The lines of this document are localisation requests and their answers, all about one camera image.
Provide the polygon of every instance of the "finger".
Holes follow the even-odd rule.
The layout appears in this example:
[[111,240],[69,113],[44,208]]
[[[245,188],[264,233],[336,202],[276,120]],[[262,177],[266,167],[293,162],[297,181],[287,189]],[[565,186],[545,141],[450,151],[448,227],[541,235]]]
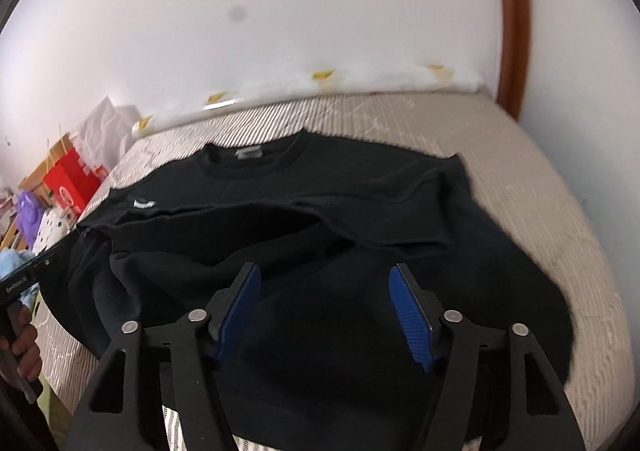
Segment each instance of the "finger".
[[33,345],[29,348],[24,355],[20,359],[20,363],[18,363],[18,375],[21,377],[26,377],[29,375],[29,372],[33,369],[33,367],[40,360],[40,349],[37,345]]
[[18,312],[18,322],[22,325],[28,325],[31,323],[31,310],[28,307],[23,306]]
[[36,337],[38,337],[38,331],[33,325],[27,325],[22,329],[20,336],[11,345],[11,351],[14,355],[22,355],[30,347],[36,344]]
[[27,381],[33,383],[39,376],[42,371],[42,359],[38,359],[35,366],[31,368],[29,375],[27,375]]

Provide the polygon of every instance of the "mattress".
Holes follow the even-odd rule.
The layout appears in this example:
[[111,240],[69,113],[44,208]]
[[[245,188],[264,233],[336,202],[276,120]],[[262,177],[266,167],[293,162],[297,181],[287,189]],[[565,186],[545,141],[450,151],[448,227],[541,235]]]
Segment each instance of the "mattress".
[[[480,93],[321,96],[167,130],[133,145],[85,215],[110,187],[129,186],[207,142],[258,144],[294,134],[303,126],[431,155],[461,154],[478,203],[551,277],[570,305],[575,342],[565,392],[587,450],[597,449],[626,421],[632,410],[634,365],[609,264],[580,206],[549,161],[510,117]],[[46,306],[38,311],[35,323],[43,373],[73,411],[96,361]],[[172,449],[183,449],[177,414],[165,410],[165,422]],[[268,449],[242,439],[238,445]]]

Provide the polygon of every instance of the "human hand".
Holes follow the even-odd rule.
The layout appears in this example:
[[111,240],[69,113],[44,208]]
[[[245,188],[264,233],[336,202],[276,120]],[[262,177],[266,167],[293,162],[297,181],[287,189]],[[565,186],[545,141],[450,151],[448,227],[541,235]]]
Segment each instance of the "human hand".
[[[42,359],[40,358],[40,349],[36,344],[38,331],[35,326],[30,324],[31,311],[27,307],[23,306],[18,313],[18,322],[22,326],[22,331],[11,345],[11,352],[16,357],[20,357],[18,375],[33,383],[42,370]],[[0,351],[9,349],[9,341],[0,336]],[[0,376],[13,387],[19,387],[18,384],[14,384],[11,370],[6,369],[4,359],[0,359]]]

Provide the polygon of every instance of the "neckline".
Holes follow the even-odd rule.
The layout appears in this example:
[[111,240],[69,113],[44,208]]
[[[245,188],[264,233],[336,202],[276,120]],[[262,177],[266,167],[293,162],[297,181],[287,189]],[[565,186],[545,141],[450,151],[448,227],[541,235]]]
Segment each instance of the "neckline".
[[[196,152],[196,160],[205,174],[226,180],[254,178],[281,171],[293,163],[305,150],[313,134],[306,129],[292,136],[275,139],[261,144],[234,146],[225,148],[217,144],[205,144]],[[235,159],[240,148],[261,146],[263,157],[246,159],[240,163]],[[225,160],[235,162],[233,167],[224,164]]]

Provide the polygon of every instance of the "light blue cloth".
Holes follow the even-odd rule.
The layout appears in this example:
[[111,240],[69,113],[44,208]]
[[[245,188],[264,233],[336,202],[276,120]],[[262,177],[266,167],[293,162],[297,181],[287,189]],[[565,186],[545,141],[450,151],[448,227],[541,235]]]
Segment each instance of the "light blue cloth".
[[[26,249],[24,251],[15,251],[14,249],[3,249],[0,251],[0,282],[4,281],[15,269],[24,265],[34,257],[34,254]],[[33,304],[36,301],[39,290],[40,285],[37,284],[28,288],[20,295],[20,302],[29,307],[29,309],[33,309]]]

